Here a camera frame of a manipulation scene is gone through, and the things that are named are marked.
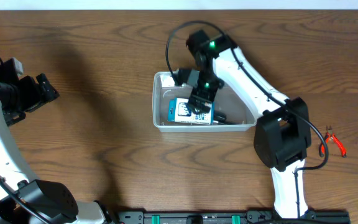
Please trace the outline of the blue white cardboard box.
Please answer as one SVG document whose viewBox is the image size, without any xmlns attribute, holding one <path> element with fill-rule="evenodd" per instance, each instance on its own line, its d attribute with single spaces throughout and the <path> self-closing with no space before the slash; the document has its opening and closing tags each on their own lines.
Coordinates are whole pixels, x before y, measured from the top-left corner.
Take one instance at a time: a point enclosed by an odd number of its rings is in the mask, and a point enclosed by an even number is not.
<svg viewBox="0 0 358 224">
<path fill-rule="evenodd" d="M 213 123 L 213 111 L 196 114 L 190 110 L 188 99 L 174 98 L 169 102 L 167 121 L 210 125 Z"/>
</svg>

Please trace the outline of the yellow black screwdriver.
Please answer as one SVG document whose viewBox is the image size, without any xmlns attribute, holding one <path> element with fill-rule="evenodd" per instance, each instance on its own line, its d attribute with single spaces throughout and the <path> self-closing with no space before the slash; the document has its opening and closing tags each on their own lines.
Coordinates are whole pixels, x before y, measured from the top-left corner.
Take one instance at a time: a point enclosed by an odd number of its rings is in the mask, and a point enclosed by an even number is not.
<svg viewBox="0 0 358 224">
<path fill-rule="evenodd" d="M 214 111 L 213 121 L 217 121 L 219 123 L 224 123 L 227 120 L 227 116 L 220 111 Z"/>
</svg>

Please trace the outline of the small steel claw hammer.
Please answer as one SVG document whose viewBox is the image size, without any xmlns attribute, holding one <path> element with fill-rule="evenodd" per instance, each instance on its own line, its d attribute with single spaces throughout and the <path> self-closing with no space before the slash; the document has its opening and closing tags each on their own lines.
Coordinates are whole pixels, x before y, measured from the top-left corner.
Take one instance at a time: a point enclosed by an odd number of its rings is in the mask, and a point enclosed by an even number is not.
<svg viewBox="0 0 358 224">
<path fill-rule="evenodd" d="M 213 124 L 216 124 L 216 125 L 237 125 L 236 123 L 232 123 L 232 122 L 228 122 L 228 121 L 218 121 L 218 120 L 213 120 Z"/>
</svg>

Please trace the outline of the clear plastic storage container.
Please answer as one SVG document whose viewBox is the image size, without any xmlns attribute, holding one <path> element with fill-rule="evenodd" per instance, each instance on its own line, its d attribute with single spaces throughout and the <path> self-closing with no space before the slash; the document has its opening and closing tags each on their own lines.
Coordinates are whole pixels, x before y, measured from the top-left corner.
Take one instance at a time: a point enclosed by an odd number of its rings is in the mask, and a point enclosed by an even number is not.
<svg viewBox="0 0 358 224">
<path fill-rule="evenodd" d="M 219 90 L 214 101 L 214 111 L 223 112 L 228 122 L 237 125 L 216 124 L 188 124 L 167 121 L 168 106 L 174 98 L 188 99 L 192 87 L 184 84 L 176 86 L 170 72 L 158 72 L 154 76 L 152 113 L 153 122 L 161 132 L 168 133 L 200 133 L 200 132 L 234 132 L 247 131 L 255 126 L 256 118 L 252 110 L 234 93 L 225 86 Z"/>
</svg>

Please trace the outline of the red handled pliers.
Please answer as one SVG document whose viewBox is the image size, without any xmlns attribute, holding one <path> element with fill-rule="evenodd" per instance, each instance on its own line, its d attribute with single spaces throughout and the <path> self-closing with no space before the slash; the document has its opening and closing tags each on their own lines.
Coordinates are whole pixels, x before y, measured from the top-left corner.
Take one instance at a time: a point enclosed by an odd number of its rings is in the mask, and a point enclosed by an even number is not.
<svg viewBox="0 0 358 224">
<path fill-rule="evenodd" d="M 336 137 L 332 126 L 327 126 L 326 127 L 326 134 L 324 136 L 324 141 L 325 141 L 326 144 L 328 144 L 330 141 L 335 143 L 335 145 L 339 148 L 339 150 L 341 152 L 341 156 L 343 158 L 347 157 L 346 148 L 344 147 L 343 143 Z M 324 147 L 323 143 L 321 143 L 319 145 L 319 156 L 324 157 L 325 152 L 326 152 L 325 147 Z"/>
</svg>

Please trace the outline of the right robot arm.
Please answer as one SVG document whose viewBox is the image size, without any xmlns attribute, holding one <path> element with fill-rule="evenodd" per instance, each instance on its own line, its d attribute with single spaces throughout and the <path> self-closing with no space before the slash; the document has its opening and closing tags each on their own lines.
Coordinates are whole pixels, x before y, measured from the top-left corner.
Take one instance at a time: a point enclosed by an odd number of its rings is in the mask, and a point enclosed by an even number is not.
<svg viewBox="0 0 358 224">
<path fill-rule="evenodd" d="M 227 35 L 210 38 L 199 30 L 186 46 L 199 72 L 185 83 L 193 86 L 189 108 L 196 113 L 212 110 L 217 91 L 228 85 L 256 112 L 254 148 L 272 173 L 274 209 L 281 218 L 300 218 L 307 211 L 302 170 L 311 145 L 308 107 L 301 98 L 289 99 L 251 65 L 241 48 Z"/>
</svg>

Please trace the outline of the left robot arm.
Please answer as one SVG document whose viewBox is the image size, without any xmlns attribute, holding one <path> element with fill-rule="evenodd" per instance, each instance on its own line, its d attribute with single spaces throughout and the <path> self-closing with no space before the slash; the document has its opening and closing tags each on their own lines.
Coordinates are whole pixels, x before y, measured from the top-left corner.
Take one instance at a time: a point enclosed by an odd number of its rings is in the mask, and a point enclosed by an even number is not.
<svg viewBox="0 0 358 224">
<path fill-rule="evenodd" d="M 79 202 L 65 185 L 41 180 L 22 157 L 9 127 L 59 96 L 45 74 L 22 73 L 15 58 L 0 61 L 0 223 L 116 223 L 98 201 Z"/>
</svg>

